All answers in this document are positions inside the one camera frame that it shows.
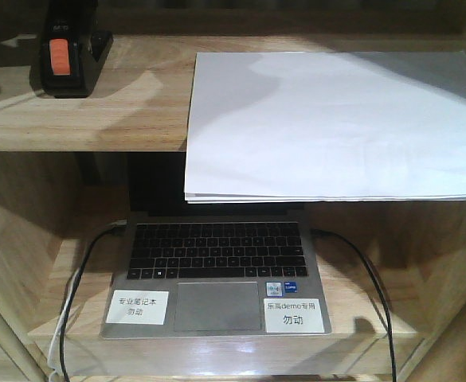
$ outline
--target charging cable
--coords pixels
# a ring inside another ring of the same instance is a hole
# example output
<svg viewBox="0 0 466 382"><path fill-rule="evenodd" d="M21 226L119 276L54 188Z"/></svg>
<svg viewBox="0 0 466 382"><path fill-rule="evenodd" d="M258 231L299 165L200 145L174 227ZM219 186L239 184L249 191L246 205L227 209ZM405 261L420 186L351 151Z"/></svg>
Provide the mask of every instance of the charging cable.
<svg viewBox="0 0 466 382"><path fill-rule="evenodd" d="M84 254L84 258L82 259L80 266L73 273L72 278L69 280L68 293L66 295L66 299L63 304L63 308L61 310L59 319L57 320L56 329L54 330L52 340L50 341L49 354L47 356L47 365L51 369L53 369L53 371L49 375L49 382L58 382L59 377L60 377L60 374L57 371L57 363L53 361L53 354L56 348L57 339L59 339L59 365L63 373L64 381L65 382L70 381L68 373L66 371L66 365L65 365L66 325L68 323L69 313L72 307L73 299L75 298L76 291L80 284L80 279L82 278L82 274L84 273L85 266L92 253L92 249L95 247L96 242L98 242L98 240L100 240L102 237L106 235L122 234L124 232L125 226L126 226L125 220L117 220L115 222L107 224L105 227L102 227L100 229L100 233L95 235L91 243L89 245L86 245L86 251Z"/></svg>

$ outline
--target black keyboard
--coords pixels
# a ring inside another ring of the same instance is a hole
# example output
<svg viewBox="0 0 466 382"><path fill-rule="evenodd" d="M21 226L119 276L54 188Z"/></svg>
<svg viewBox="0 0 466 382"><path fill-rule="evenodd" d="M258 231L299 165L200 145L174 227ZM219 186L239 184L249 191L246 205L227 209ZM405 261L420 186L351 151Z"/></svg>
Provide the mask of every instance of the black keyboard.
<svg viewBox="0 0 466 382"><path fill-rule="evenodd" d="M300 277L297 223L137 224L127 279Z"/></svg>

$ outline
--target sheet of paper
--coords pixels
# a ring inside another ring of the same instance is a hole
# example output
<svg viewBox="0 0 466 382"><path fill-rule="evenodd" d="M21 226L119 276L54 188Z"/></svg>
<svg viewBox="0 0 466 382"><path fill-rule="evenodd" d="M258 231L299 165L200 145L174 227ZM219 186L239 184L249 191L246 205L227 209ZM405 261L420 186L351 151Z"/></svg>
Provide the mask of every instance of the sheet of paper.
<svg viewBox="0 0 466 382"><path fill-rule="evenodd" d="M199 53L185 193L466 200L466 55Z"/></svg>
<svg viewBox="0 0 466 382"><path fill-rule="evenodd" d="M109 307L108 324L163 325L169 292L115 290Z"/></svg>
<svg viewBox="0 0 466 382"><path fill-rule="evenodd" d="M266 333L324 333L317 298L265 298Z"/></svg>

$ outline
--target intel sticker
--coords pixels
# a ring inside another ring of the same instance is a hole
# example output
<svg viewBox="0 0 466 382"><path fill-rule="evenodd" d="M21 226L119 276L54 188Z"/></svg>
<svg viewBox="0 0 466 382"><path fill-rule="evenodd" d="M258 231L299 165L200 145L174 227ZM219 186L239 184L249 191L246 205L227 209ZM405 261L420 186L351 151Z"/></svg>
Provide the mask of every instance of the intel sticker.
<svg viewBox="0 0 466 382"><path fill-rule="evenodd" d="M282 283L266 283L268 297L282 297Z"/></svg>
<svg viewBox="0 0 466 382"><path fill-rule="evenodd" d="M298 287L296 286L296 281L286 281L284 283L284 292L286 293L296 293Z"/></svg>

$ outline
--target white label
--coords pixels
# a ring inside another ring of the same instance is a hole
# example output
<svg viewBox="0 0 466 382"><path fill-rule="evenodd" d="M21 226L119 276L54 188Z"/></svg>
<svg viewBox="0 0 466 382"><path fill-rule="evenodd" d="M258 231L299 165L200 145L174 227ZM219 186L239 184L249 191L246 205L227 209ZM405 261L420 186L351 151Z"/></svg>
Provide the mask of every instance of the white label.
<svg viewBox="0 0 466 382"><path fill-rule="evenodd" d="M169 292L115 290L105 322L163 325Z"/></svg>
<svg viewBox="0 0 466 382"><path fill-rule="evenodd" d="M324 333L317 298L265 298L266 333Z"/></svg>

